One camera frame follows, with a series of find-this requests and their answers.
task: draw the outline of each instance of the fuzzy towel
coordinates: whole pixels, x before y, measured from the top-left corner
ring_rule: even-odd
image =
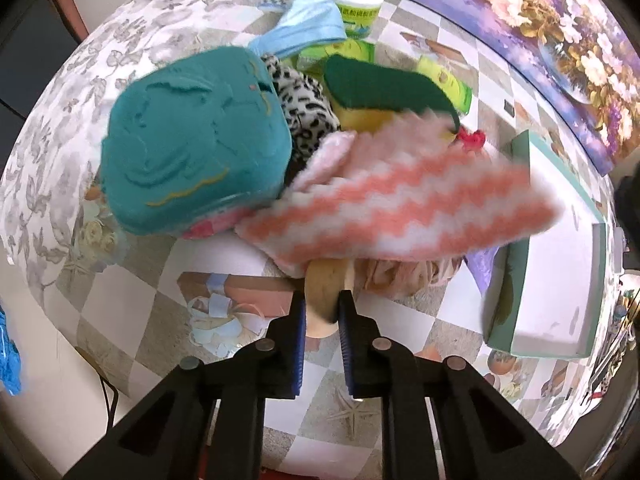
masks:
[[[321,176],[300,185],[301,175],[236,232],[302,277],[316,258],[439,260],[549,228],[559,208],[529,170],[447,147],[439,138],[450,126],[431,113],[403,114],[375,136],[351,134],[350,148],[334,146]],[[333,135],[347,134],[329,134],[322,146]],[[337,176],[322,182],[328,175]]]

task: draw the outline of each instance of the teal plush toy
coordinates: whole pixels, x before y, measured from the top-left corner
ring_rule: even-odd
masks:
[[[122,93],[102,141],[100,179],[127,231],[182,234],[195,225],[188,235],[199,237],[274,200],[290,155],[265,65],[247,49],[224,46]]]

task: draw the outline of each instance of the metal screw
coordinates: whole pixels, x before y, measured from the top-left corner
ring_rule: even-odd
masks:
[[[263,337],[262,339],[258,339],[258,341],[255,342],[255,347],[260,352],[268,352],[276,348],[276,343],[273,339]]]
[[[377,337],[371,343],[376,350],[389,350],[391,348],[391,341],[386,337]]]
[[[195,370],[198,366],[200,366],[200,362],[200,359],[190,355],[184,357],[180,361],[180,368],[182,368],[183,370]]]
[[[466,361],[457,355],[447,357],[447,366],[452,370],[464,370],[466,367]]]

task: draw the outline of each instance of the light blue cloth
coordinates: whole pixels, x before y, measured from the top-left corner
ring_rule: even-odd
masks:
[[[258,56],[285,58],[311,45],[346,39],[340,9],[333,0],[290,0],[275,28],[255,38],[248,48]]]
[[[10,395],[20,393],[20,354],[6,330],[6,316],[0,307],[0,381]]]

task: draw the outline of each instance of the floral painting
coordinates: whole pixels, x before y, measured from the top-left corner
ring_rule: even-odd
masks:
[[[601,0],[415,0],[465,28],[553,105],[606,174],[640,144],[640,58]]]

